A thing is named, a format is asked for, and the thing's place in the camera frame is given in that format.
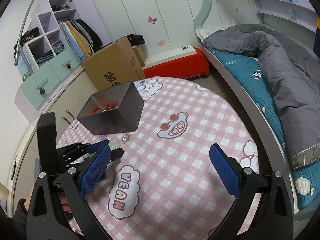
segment metal ladder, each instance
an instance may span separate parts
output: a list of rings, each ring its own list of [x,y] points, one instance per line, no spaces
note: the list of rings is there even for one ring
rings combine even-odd
[[[20,45],[20,42],[21,42],[22,32],[23,32],[24,26],[25,26],[25,24],[26,24],[27,17],[28,17],[28,15],[29,15],[31,6],[33,5],[33,2],[34,2],[34,1],[35,1],[35,0],[31,0],[31,3],[30,3],[30,5],[29,5],[29,7],[28,7],[28,10],[27,10],[26,15],[25,15],[25,17],[24,17],[24,19],[23,19],[23,22],[22,22],[22,26],[21,26],[21,29],[20,29],[19,38],[18,38],[18,42],[17,42],[17,48],[16,48],[16,50],[15,50],[16,56],[15,56],[15,62],[14,62],[14,65],[17,66],[17,65],[18,65],[19,55],[21,55],[22,60],[23,60],[23,62],[25,63],[25,65],[26,65],[26,67],[28,68],[28,70],[30,71],[30,73],[33,73],[33,70],[31,69],[31,66],[30,66],[30,64],[29,64],[29,62],[28,62],[28,60],[27,60],[26,55],[25,55],[24,52],[22,51],[22,47],[21,47],[21,45]]]

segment table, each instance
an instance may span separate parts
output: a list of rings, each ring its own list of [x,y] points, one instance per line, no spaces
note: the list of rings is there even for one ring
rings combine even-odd
[[[207,239],[231,207],[209,160],[218,143],[228,156],[259,172],[257,147],[234,109],[193,82],[154,77],[135,82],[145,101],[138,130],[123,144],[123,157],[86,200],[114,240]],[[78,120],[57,147],[96,143],[124,134],[92,135]],[[241,232],[257,209],[256,195]],[[79,230],[75,220],[73,230]]]

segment green curved trim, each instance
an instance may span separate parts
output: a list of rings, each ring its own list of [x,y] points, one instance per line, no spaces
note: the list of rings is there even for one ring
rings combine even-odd
[[[205,21],[205,19],[207,18],[210,12],[210,9],[211,9],[211,0],[202,0],[201,9],[193,22],[193,28],[195,32],[196,32],[196,28],[198,28],[199,26],[202,26],[202,23]]]

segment brown carpet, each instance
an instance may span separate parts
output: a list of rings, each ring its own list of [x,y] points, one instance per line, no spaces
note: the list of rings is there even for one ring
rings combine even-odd
[[[210,65],[210,75],[207,78],[195,78],[191,80],[192,82],[210,89],[215,94],[223,97],[233,107],[233,109],[236,111],[236,113],[239,115],[242,122],[246,126],[253,140],[257,144],[260,174],[271,175],[272,169],[267,153],[253,123],[251,122],[251,119],[249,118],[247,112],[244,110],[236,95],[228,86],[227,82],[219,74],[219,72],[212,65]]]

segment red cloth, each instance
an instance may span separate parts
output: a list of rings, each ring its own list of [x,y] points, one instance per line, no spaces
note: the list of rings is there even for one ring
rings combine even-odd
[[[191,78],[199,75],[209,75],[209,63],[201,50],[195,48],[197,54],[174,59],[144,71],[147,78],[154,76]]]

